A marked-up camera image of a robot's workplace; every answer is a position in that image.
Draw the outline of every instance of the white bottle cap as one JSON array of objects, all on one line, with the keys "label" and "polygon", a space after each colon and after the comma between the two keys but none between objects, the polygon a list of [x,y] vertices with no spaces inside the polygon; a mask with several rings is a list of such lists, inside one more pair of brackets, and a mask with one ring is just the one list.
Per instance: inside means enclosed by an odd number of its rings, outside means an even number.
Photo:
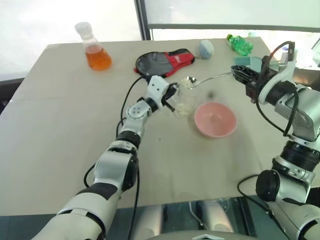
[{"label": "white bottle cap", "polygon": [[88,22],[79,22],[74,26],[76,32],[80,36],[85,36],[92,33],[92,27]]}]

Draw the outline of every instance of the pink bowl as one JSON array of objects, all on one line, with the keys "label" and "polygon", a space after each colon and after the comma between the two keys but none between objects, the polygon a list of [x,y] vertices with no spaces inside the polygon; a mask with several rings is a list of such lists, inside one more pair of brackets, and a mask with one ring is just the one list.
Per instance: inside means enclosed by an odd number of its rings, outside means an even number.
[{"label": "pink bowl", "polygon": [[206,102],[194,113],[195,125],[199,131],[211,138],[223,138],[237,128],[236,115],[227,106],[217,102]]}]

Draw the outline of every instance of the black cable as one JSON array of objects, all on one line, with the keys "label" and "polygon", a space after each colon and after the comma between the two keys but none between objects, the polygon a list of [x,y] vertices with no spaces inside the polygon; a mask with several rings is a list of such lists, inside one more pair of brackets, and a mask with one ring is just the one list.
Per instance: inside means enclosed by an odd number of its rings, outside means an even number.
[{"label": "black cable", "polygon": [[290,130],[290,127],[295,119],[295,115],[296,115],[296,112],[297,112],[297,109],[298,109],[298,104],[299,104],[299,94],[297,91],[295,91],[294,93],[294,102],[293,102],[293,107],[292,107],[292,110],[291,110],[291,114],[290,114],[290,117],[289,117],[289,120],[288,120],[288,124],[286,125],[286,128],[284,130],[284,133],[283,133],[283,136],[284,137],[288,137],[288,132]]},{"label": "black cable", "polygon": [[252,197],[246,195],[245,193],[243,193],[241,190],[240,190],[240,185],[242,183],[244,183],[245,181],[249,180],[249,179],[252,179],[252,178],[255,178],[255,177],[258,177],[259,174],[253,174],[253,175],[250,175],[250,176],[247,176],[245,177],[244,179],[242,179],[241,181],[238,182],[238,184],[236,185],[236,188],[238,189],[238,192],[244,196],[245,198],[249,199],[251,202],[255,203],[256,205],[258,205],[260,208],[262,208],[265,212],[269,212],[269,208],[263,206],[262,204],[260,204],[259,202],[257,202],[256,200],[254,200]]},{"label": "black cable", "polygon": [[[292,41],[285,41],[283,42],[282,44],[280,44],[279,46],[277,46],[273,52],[268,56],[267,60],[265,61],[262,69],[261,69],[261,72],[259,74],[259,77],[256,81],[256,95],[255,95],[255,105],[256,105],[256,108],[258,109],[259,113],[262,115],[262,117],[269,123],[271,124],[273,127],[275,127],[276,129],[278,129],[280,132],[282,133],[285,133],[285,130],[283,130],[281,127],[277,126],[275,123],[273,123],[265,114],[264,112],[262,111],[261,107],[260,107],[260,104],[259,104],[259,95],[260,95],[260,92],[261,92],[261,86],[262,86],[262,77],[265,75],[267,69],[269,68],[269,65],[270,65],[270,61],[271,59],[273,58],[274,54],[279,50],[281,49],[283,46],[285,45],[288,45],[288,44],[293,44]],[[286,126],[286,129],[290,129],[291,127],[291,123],[288,122],[287,126]]]},{"label": "black cable", "polygon": [[126,119],[126,117],[122,118],[118,124],[116,125],[116,129],[115,129],[115,137],[117,138],[118,137],[118,133],[119,133],[119,127],[120,127],[120,124],[124,122],[124,120]]},{"label": "black cable", "polygon": [[132,218],[131,218],[131,223],[130,223],[130,227],[129,227],[129,232],[128,232],[128,238],[127,240],[131,239],[131,235],[132,235],[132,230],[134,227],[134,222],[135,222],[135,217],[136,217],[136,211],[137,211],[137,205],[138,205],[138,199],[139,199],[139,188],[140,188],[140,172],[139,172],[139,168],[136,172],[136,192],[135,192],[135,200],[134,200],[134,206],[133,206],[133,213],[132,213]]},{"label": "black cable", "polygon": [[142,78],[143,78],[142,76],[138,77],[138,78],[132,83],[132,85],[130,86],[128,92],[126,93],[126,96],[125,96],[125,98],[124,98],[124,101],[123,101],[123,104],[122,104],[122,107],[121,107],[121,112],[120,112],[120,119],[121,119],[120,122],[122,123],[122,125],[124,125],[123,122],[122,122],[122,121],[123,121],[122,119],[124,118],[124,117],[123,117],[123,115],[124,115],[124,108],[125,108],[125,105],[126,105],[128,96],[129,96],[132,88],[134,87],[134,85],[136,85],[136,83],[139,82],[139,80],[142,79]]},{"label": "black cable", "polygon": [[83,183],[84,185],[88,188],[89,187],[89,184],[87,183],[87,177],[88,177],[88,174],[90,173],[90,171],[95,167],[96,164],[93,164],[85,173],[84,177],[83,177]]}]

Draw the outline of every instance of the beige tabletop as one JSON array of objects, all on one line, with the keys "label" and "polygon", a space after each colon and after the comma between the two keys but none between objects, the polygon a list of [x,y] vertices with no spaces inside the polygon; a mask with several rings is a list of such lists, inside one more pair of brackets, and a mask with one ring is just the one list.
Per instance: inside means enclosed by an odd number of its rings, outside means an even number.
[{"label": "beige tabletop", "polygon": [[[260,38],[249,40],[252,56],[268,54]],[[237,54],[224,39],[211,42],[211,59],[196,60],[167,81],[228,72]],[[104,42],[113,65],[102,72],[88,67],[81,44],[49,45],[0,115],[0,215],[56,213],[84,188],[84,173],[115,139],[124,96],[138,77],[133,71],[136,59],[179,48],[196,54],[198,44],[199,40]],[[128,105],[143,97],[146,88],[139,82]],[[198,90],[199,104],[213,92],[214,101],[234,110],[236,131],[208,139],[191,118],[177,118],[166,108],[156,112],[145,125],[138,152],[139,206],[239,196],[237,182],[269,169],[272,158],[281,153],[287,139],[259,115],[244,85],[227,76]],[[263,110],[285,126],[271,106]],[[317,175],[313,186],[319,185]],[[135,190],[123,194],[119,208],[133,206]],[[254,194],[255,180],[243,190]]]}]

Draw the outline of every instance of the orange liquid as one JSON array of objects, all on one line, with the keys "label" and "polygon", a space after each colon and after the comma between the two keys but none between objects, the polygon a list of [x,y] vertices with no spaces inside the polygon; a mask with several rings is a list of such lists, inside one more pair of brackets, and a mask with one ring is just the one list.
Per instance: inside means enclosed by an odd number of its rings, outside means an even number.
[{"label": "orange liquid", "polygon": [[88,64],[92,69],[102,71],[111,66],[112,60],[104,48],[101,48],[100,50],[99,49],[100,46],[89,46],[85,49],[85,55]]}]

